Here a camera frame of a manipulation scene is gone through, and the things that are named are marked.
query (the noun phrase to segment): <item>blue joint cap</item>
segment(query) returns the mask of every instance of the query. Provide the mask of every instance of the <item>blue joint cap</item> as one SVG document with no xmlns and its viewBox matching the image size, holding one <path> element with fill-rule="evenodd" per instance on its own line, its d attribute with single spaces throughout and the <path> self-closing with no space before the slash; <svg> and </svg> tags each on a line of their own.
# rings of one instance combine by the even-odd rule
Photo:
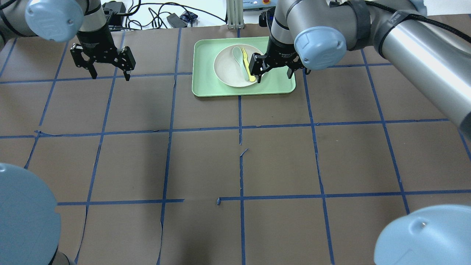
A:
<svg viewBox="0 0 471 265">
<path fill-rule="evenodd" d="M 83 10 L 75 0 L 29 0 L 24 16 L 34 33 L 57 42 L 72 39 L 83 23 Z"/>
<path fill-rule="evenodd" d="M 423 0 L 410 0 L 414 6 L 415 9 L 417 9 L 417 12 L 419 12 L 422 16 L 427 16 L 427 7 L 425 6 Z"/>
<path fill-rule="evenodd" d="M 340 31 L 324 26 L 306 29 L 294 39 L 294 48 L 308 69 L 322 70 L 337 64 L 347 52 Z"/>
</svg>

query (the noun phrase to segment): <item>black device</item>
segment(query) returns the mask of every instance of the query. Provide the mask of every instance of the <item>black device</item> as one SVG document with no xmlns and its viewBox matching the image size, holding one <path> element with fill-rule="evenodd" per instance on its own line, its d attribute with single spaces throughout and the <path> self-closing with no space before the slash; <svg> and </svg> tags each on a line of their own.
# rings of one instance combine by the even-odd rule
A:
<svg viewBox="0 0 471 265">
<path fill-rule="evenodd" d="M 186 28 L 187 27 L 187 24 L 183 20 L 181 20 L 175 13 L 168 16 L 167 21 L 174 28 Z"/>
<path fill-rule="evenodd" d="M 123 16 L 115 16 L 118 13 L 126 13 L 126 7 L 123 2 L 111 1 L 103 4 L 106 22 L 110 26 L 122 26 Z"/>
</svg>

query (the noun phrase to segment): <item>white surface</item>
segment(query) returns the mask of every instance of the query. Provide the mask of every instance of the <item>white surface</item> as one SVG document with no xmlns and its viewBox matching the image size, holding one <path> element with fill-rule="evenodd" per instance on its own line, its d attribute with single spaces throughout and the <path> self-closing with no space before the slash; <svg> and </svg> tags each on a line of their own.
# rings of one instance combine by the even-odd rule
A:
<svg viewBox="0 0 471 265">
<path fill-rule="evenodd" d="M 240 67 L 239 63 L 237 63 L 234 55 L 232 54 L 232 49 L 236 46 L 243 47 L 247 54 L 252 54 L 255 52 L 262 54 L 259 49 L 251 45 L 231 45 L 220 51 L 214 59 L 214 73 L 216 73 L 216 76 L 219 78 L 219 80 L 221 80 L 221 82 L 228 86 L 242 88 L 255 84 L 256 82 L 250 82 L 244 78 L 242 68 Z"/>
<path fill-rule="evenodd" d="M 102 3 L 109 2 L 110 0 L 101 0 Z M 124 3 L 126 8 L 131 6 L 132 0 L 117 0 Z M 194 8 L 199 8 L 204 11 L 213 13 L 222 19 L 226 17 L 226 0 L 175 0 L 175 3 L 191 6 Z M 157 3 L 157 1 L 152 0 L 142 0 L 142 3 Z M 425 5 L 427 6 L 429 15 L 447 15 L 447 14 L 470 14 L 471 13 L 471 0 L 424 0 Z M 141 6 L 141 9 L 132 16 L 132 19 L 140 21 L 143 25 L 149 23 L 152 19 L 148 7 L 151 7 L 155 11 L 158 10 L 160 5 L 144 5 Z M 169 11 L 180 16 L 184 10 L 181 7 L 176 6 L 164 6 L 162 11 Z M 198 22 L 194 26 L 214 26 L 214 25 L 224 25 L 225 23 L 221 20 L 207 15 L 201 11 L 190 10 L 193 13 L 198 15 Z M 257 24 L 259 21 L 260 11 L 245 11 L 244 12 L 244 22 L 246 24 Z"/>
</svg>

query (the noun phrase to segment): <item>green tray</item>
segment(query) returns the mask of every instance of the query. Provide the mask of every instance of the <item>green tray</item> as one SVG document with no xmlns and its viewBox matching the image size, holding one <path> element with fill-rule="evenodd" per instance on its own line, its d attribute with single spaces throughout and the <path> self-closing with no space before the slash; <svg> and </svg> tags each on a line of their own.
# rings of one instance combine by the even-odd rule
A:
<svg viewBox="0 0 471 265">
<path fill-rule="evenodd" d="M 286 94 L 296 87 L 294 78 L 288 79 L 288 67 L 280 67 L 263 75 L 261 83 L 247 87 L 232 87 L 221 82 L 214 73 L 214 59 L 225 47 L 248 44 L 263 53 L 267 50 L 268 37 L 201 40 L 195 44 L 193 57 L 192 91 L 197 97 Z"/>
</svg>

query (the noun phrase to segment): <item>yellow utensil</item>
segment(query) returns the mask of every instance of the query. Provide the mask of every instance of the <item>yellow utensil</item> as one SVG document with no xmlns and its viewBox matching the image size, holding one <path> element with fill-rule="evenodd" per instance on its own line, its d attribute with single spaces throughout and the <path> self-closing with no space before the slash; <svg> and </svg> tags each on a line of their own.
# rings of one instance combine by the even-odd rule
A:
<svg viewBox="0 0 471 265">
<path fill-rule="evenodd" d="M 249 81 L 255 82 L 257 79 L 255 79 L 255 76 L 250 74 L 250 70 L 249 70 L 249 60 L 248 60 L 249 56 L 247 55 L 247 52 L 245 51 L 243 47 L 240 47 L 240 49 L 242 50 L 242 55 L 244 56 L 244 66 L 245 66 L 245 70 L 247 71 L 247 74 L 249 75 Z"/>
</svg>

